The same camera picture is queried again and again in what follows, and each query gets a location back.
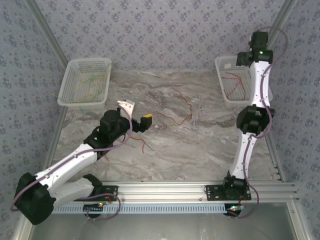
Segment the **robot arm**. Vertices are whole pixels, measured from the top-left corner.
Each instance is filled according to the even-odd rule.
[[[241,196],[251,200],[245,175],[248,176],[251,154],[257,141],[257,138],[252,136],[258,137],[269,124],[270,119],[266,107],[272,117],[275,113],[274,109],[270,109],[268,96],[273,51],[267,49],[267,42],[267,32],[254,32],[249,42],[249,51],[238,53],[236,65],[250,68],[251,93],[249,105],[238,114],[236,120],[239,137],[233,164],[227,176],[223,179],[222,185],[206,186],[208,201],[239,201]]]
[[[88,196],[102,194],[102,183],[93,175],[83,176],[76,182],[66,183],[84,167],[103,157],[115,140],[126,134],[132,123],[133,132],[145,132],[152,124],[152,115],[148,114],[138,123],[132,119],[134,103],[118,101],[121,108],[108,110],[100,119],[100,125],[71,154],[55,165],[35,175],[25,173],[18,182],[14,205],[32,224],[43,222],[51,212],[71,201]]]
[[[261,75],[267,69],[267,67],[270,64],[267,61],[258,61],[258,62],[253,62],[250,66],[250,75],[251,75],[251,93],[250,93],[250,100],[249,100],[249,106],[256,106],[251,107],[252,109],[252,114],[261,116],[260,119],[254,119],[254,116],[249,116],[248,111],[245,109],[245,112],[241,112],[238,116],[237,119],[237,128],[239,128],[239,138],[238,138],[238,147],[235,153],[235,158],[233,161],[233,164],[229,170],[231,176],[235,176],[237,179],[245,179],[244,172],[243,172],[243,160],[244,160],[244,155],[245,155],[245,149],[248,145],[249,137],[251,134],[260,134],[262,128],[265,128],[267,125],[263,124],[263,121],[265,123],[269,123],[269,117],[267,115],[267,112],[265,110],[264,105],[261,102]],[[264,80],[263,80],[263,97],[264,97],[264,102],[268,107],[270,107],[269,103],[269,96],[268,96],[268,91],[269,91],[269,73],[270,71],[265,74]],[[256,125],[258,126],[257,129],[248,129],[248,127],[245,127],[245,123],[243,123],[244,118],[248,118],[251,121],[256,121]],[[247,154],[246,154],[246,160],[245,160],[245,171],[246,175],[248,176],[248,166],[250,163],[251,159],[251,154],[254,149],[255,143],[257,139],[252,138],[250,141],[250,146],[248,148]]]

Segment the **gray marble surface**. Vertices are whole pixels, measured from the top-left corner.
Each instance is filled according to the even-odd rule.
[[[179,93],[191,103],[193,117],[183,125],[158,115],[156,111],[181,121],[190,115]],[[225,106],[218,76],[212,71],[114,71],[111,73],[107,104],[101,110],[68,109],[53,162],[71,153],[99,125],[103,113],[117,108],[117,100],[136,103],[133,118],[152,113],[153,125],[145,133],[133,133],[143,142],[130,139],[106,158],[86,167],[72,180],[92,173],[101,180],[222,180],[237,149],[236,118],[242,107]],[[249,166],[249,178],[276,179],[264,139],[258,140]]]

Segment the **white basket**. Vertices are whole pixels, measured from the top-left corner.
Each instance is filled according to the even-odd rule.
[[[110,72],[109,58],[79,58],[69,61],[58,104],[71,109],[103,109],[108,95]]]
[[[251,75],[249,67],[236,66],[237,56],[217,57],[214,62],[225,105],[228,107],[247,106],[249,104],[251,93]],[[239,81],[237,79],[227,79],[237,78],[232,74],[239,76],[242,84],[241,82],[238,83]],[[269,100],[271,101],[273,99],[273,95],[270,88],[268,91],[268,96]]]

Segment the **white cable tray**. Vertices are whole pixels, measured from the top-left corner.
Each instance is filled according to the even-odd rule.
[[[66,204],[54,210],[53,214],[86,214],[83,204]],[[90,214],[113,214],[118,204],[104,205],[102,211]],[[121,204],[119,214],[224,214],[224,203],[186,203],[186,204]]]

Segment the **blue floral wallpaper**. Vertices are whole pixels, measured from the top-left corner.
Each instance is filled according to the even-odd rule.
[[[113,69],[215,69],[283,0],[37,0],[68,59],[106,57]]]
[[[315,239],[320,239],[320,2],[302,0],[284,30],[289,48],[271,71],[273,137],[288,181],[297,182]],[[275,51],[284,41],[280,36]]]
[[[0,239],[9,240],[19,217],[10,202],[20,176],[44,164],[64,70],[22,0],[0,9]]]

